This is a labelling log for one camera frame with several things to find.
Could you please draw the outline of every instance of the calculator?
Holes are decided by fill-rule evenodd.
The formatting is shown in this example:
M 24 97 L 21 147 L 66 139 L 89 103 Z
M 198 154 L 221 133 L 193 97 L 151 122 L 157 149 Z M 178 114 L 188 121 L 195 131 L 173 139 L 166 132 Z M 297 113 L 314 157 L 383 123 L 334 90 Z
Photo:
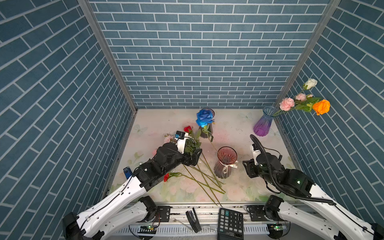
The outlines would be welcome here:
M 218 240 L 243 240 L 243 214 L 230 209 L 220 208 L 217 229 Z

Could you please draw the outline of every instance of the brick wallpaper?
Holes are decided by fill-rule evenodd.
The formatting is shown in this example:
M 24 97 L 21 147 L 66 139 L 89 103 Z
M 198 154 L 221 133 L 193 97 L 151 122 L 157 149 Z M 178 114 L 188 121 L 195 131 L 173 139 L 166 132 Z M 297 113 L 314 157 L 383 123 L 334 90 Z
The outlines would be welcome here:
M 0 239 L 61 236 L 132 115 L 76 0 L 0 2 Z
M 272 105 L 327 3 L 91 0 L 138 108 Z
M 367 222 L 384 224 L 384 1 L 342 0 L 289 96 L 309 78 L 331 102 L 282 123 L 304 171 Z

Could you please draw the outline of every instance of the red rose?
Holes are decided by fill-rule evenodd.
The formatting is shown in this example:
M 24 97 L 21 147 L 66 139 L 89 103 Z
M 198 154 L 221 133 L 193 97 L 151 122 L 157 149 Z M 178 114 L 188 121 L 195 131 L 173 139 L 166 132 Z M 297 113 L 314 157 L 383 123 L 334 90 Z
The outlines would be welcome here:
M 188 127 L 185 127 L 184 128 L 184 132 L 192 132 L 192 128 L 191 128 L 191 126 L 188 126 Z
M 168 181 L 168 178 L 169 178 L 169 173 L 167 173 L 167 174 L 164 176 L 164 182 Z

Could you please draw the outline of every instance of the artificial flower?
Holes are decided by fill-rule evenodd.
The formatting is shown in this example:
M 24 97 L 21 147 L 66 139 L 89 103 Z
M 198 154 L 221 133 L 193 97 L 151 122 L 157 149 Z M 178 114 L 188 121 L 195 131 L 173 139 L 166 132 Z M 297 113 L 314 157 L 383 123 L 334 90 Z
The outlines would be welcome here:
M 168 178 L 169 178 L 169 173 L 167 173 L 167 174 L 164 176 L 164 182 L 168 181 Z
M 304 93 L 299 93 L 295 96 L 296 100 L 305 101 L 307 100 L 307 96 Z
M 329 112 L 330 107 L 331 107 L 330 102 L 323 99 L 320 102 L 315 103 L 312 108 L 313 108 L 313 110 L 316 111 L 317 115 L 322 115 L 324 113 Z
M 197 120 L 196 123 L 200 127 L 205 127 L 206 125 L 214 122 L 212 119 L 214 116 L 210 110 L 202 109 L 197 113 Z
M 304 83 L 303 88 L 304 88 L 305 90 L 308 90 L 308 89 L 311 89 L 311 88 L 313 88 L 314 86 L 316 86 L 316 84 L 317 84 L 317 80 L 316 80 L 316 79 L 308 78 L 308 81 L 306 81 L 306 82 Z
M 185 127 L 184 132 L 192 132 L 191 126 Z
M 293 106 L 295 106 L 295 101 L 292 98 L 284 98 L 280 103 L 280 109 L 283 111 L 288 111 Z

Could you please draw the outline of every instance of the blue rose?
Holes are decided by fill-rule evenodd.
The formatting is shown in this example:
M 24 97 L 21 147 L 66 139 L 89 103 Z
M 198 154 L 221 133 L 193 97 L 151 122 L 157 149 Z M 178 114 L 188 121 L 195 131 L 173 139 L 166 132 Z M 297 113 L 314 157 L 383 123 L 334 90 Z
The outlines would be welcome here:
M 209 123 L 214 122 L 212 118 L 213 118 L 213 114 L 210 110 L 202 109 L 200 110 L 200 112 L 197 113 L 196 123 L 200 127 L 205 127 Z

